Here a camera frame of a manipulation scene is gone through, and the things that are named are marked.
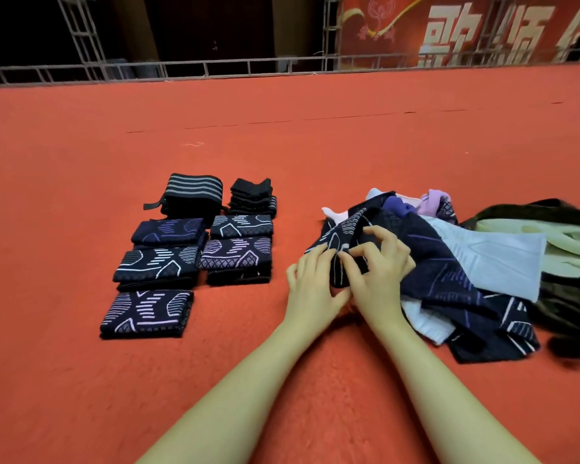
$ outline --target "metal railing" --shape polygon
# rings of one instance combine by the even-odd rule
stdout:
[[[523,63],[503,62],[504,55],[514,55],[525,59]],[[564,62],[575,55],[574,62]],[[325,73],[357,73],[378,71],[432,70],[454,68],[493,68],[504,66],[532,66],[580,63],[580,49],[546,49],[540,51],[518,50],[503,53],[501,49],[485,49],[482,51],[467,51],[452,55],[441,55],[448,59],[442,66],[435,63],[438,55],[423,53],[387,53],[381,55],[321,55],[318,57],[277,57],[269,59],[230,59],[184,62],[86,62],[78,65],[32,65],[0,67],[0,86],[40,86],[65,85],[82,83],[112,83],[112,82],[154,82],[168,80],[194,80],[204,78],[242,78],[284,75],[313,75]],[[549,60],[533,61],[532,58]],[[334,60],[338,69],[326,71],[322,69],[323,62]],[[269,68],[262,68],[268,62]],[[277,71],[279,62],[286,62],[287,70]],[[224,73],[215,71],[218,65],[235,65],[236,70],[244,73]]]

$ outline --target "hand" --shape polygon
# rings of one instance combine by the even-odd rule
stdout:
[[[375,333],[391,325],[406,325],[400,305],[400,281],[415,267],[410,249],[381,226],[365,226],[363,232],[381,242],[380,250],[373,242],[366,242],[351,248],[350,255],[338,254],[355,303]],[[362,275],[351,256],[365,257],[369,272]]]
[[[311,249],[286,270],[290,295],[283,325],[312,343],[350,300],[350,288],[331,295],[329,272],[335,249],[326,244]]]

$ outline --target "orange-red floor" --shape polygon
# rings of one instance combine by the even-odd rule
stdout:
[[[181,339],[101,341],[112,273],[171,172],[273,181],[269,285],[200,286]],[[285,268],[371,187],[580,205],[580,66],[0,90],[0,463],[129,463],[283,318]],[[541,333],[541,340],[547,335]],[[580,366],[460,366],[544,464],[580,464]],[[394,369],[341,327],[297,365],[255,463],[429,463]]]

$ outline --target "red carpet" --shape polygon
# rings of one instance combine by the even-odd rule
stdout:
[[[112,274],[171,172],[220,177],[225,202],[235,178],[272,179],[273,280],[198,287],[182,339],[103,342]],[[462,218],[580,206],[580,66],[0,90],[0,463],[134,461],[281,321],[320,207],[371,187],[445,190]],[[580,464],[580,365],[436,353],[544,464]],[[253,461],[433,462],[355,325],[297,365]]]

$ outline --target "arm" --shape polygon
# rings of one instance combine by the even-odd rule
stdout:
[[[442,464],[538,464],[539,461],[414,333],[400,305],[400,281],[413,268],[410,249],[379,226],[364,228],[382,241],[350,250],[364,256],[362,275],[351,256],[340,252],[357,306],[387,349]]]
[[[288,268],[290,295],[279,327],[186,412],[140,464],[248,462],[294,363],[350,298],[349,289],[331,296],[335,251],[324,250],[317,247]]]

